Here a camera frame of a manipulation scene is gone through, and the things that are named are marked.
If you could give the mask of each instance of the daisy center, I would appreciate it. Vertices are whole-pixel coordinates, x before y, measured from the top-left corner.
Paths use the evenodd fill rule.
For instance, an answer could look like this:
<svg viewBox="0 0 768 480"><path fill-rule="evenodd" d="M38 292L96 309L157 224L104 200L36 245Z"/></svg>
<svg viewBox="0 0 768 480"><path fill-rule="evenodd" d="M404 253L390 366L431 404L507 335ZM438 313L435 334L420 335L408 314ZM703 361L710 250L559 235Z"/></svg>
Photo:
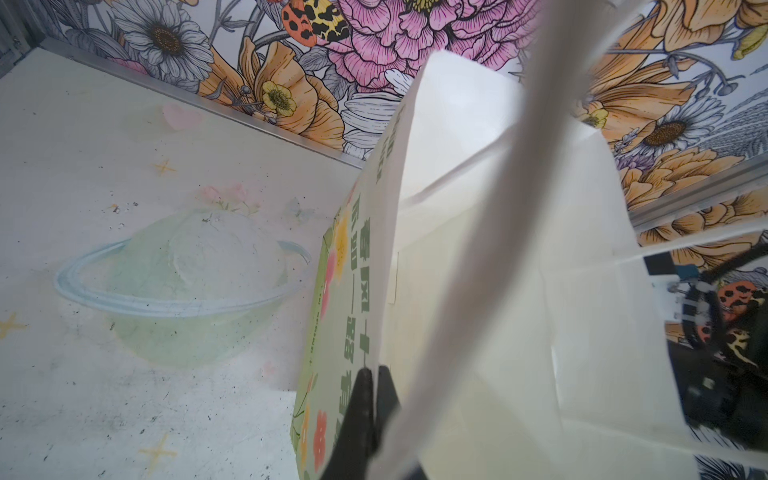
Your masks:
<svg viewBox="0 0 768 480"><path fill-rule="evenodd" d="M438 3L440 0L406 0L406 5L421 13L430 12Z"/></svg>
<svg viewBox="0 0 768 480"><path fill-rule="evenodd" d="M184 45L182 45L178 35L168 27L154 25L150 28L149 35L160 50L170 55L181 55L184 53Z"/></svg>
<svg viewBox="0 0 768 480"><path fill-rule="evenodd" d="M275 107L277 107L278 110L291 110L291 104L288 101L290 97L285 95L279 89L275 88L274 90L270 90L266 95L270 98L272 103L275 104Z"/></svg>
<svg viewBox="0 0 768 480"><path fill-rule="evenodd" d="M671 144L685 132L688 126L682 121L671 121L666 124L657 125L654 131L650 133L643 143L649 147L660 147Z"/></svg>

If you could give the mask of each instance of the floral wallpaper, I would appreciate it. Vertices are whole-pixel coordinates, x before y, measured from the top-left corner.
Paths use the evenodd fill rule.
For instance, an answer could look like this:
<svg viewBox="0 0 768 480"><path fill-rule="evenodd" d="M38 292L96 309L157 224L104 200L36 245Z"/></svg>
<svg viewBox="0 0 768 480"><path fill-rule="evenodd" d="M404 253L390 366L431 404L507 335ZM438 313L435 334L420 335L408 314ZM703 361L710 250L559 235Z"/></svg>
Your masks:
<svg viewBox="0 0 768 480"><path fill-rule="evenodd" d="M523 77L543 5L28 1L54 38L360 158L435 50ZM766 150L766 34L765 0L655 0L594 66L574 115L602 130L630 210Z"/></svg>

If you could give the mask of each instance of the yellow star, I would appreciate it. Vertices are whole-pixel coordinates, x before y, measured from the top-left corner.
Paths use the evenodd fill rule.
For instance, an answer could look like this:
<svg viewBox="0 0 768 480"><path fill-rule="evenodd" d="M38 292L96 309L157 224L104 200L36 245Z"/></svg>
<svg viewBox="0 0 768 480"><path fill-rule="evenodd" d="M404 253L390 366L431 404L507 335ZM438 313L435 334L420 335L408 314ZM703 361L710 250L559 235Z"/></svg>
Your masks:
<svg viewBox="0 0 768 480"><path fill-rule="evenodd" d="M4 339L10 329L22 330L28 326L16 323L16 312L13 312L7 322L0 322L0 339Z"/></svg>
<svg viewBox="0 0 768 480"><path fill-rule="evenodd" d="M149 468L147 469L147 476L152 475L152 471L157 466L157 460L160 458L160 455L168 455L170 457L175 457L176 452L171 452L170 450L163 450L163 445L165 444L165 440L168 438L168 434L166 433L163 435L163 439L160 440L160 444L155 449L140 449L139 453L146 453L151 457L151 460L149 461Z"/></svg>
<svg viewBox="0 0 768 480"><path fill-rule="evenodd" d="M163 162L162 165L158 165L158 164L153 164L153 165L157 168L157 171L160 172L160 175L162 175L164 172L167 172L167 171L175 172L176 171L175 169L168 167L168 162L170 162L170 160L166 160L165 162Z"/></svg>

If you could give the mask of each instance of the tabletop surface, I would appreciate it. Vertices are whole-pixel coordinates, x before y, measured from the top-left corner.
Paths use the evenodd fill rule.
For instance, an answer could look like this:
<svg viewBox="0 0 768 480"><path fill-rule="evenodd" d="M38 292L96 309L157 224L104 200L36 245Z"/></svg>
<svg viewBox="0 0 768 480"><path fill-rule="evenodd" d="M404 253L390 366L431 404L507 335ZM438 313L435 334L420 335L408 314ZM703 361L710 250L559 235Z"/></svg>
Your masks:
<svg viewBox="0 0 768 480"><path fill-rule="evenodd" d="M298 478L289 425L315 260L359 170L39 49L0 79L0 106L0 478ZM240 230L176 241L187 256L170 266L142 250L162 234L147 227L184 212L299 244L307 271L284 264L309 285L170 319L56 290L65 264L134 236L123 275L171 268L171 296L240 288L227 278L246 265Z"/></svg>

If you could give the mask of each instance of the white daisy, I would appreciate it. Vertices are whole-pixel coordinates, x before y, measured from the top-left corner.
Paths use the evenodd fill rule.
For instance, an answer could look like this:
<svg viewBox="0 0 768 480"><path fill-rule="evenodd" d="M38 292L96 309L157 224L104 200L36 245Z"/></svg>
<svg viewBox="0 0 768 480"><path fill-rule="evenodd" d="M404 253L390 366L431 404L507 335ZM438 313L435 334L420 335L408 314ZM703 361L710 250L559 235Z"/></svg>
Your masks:
<svg viewBox="0 0 768 480"><path fill-rule="evenodd" d="M712 125L723 117L725 105L716 98L692 99L682 107L675 105L643 139L639 148L657 157L673 148L681 151L712 133Z"/></svg>
<svg viewBox="0 0 768 480"><path fill-rule="evenodd" d="M112 2L114 22L141 63L161 79L202 81L208 78L214 56L208 38L192 22L181 3L173 0L120 0Z"/></svg>

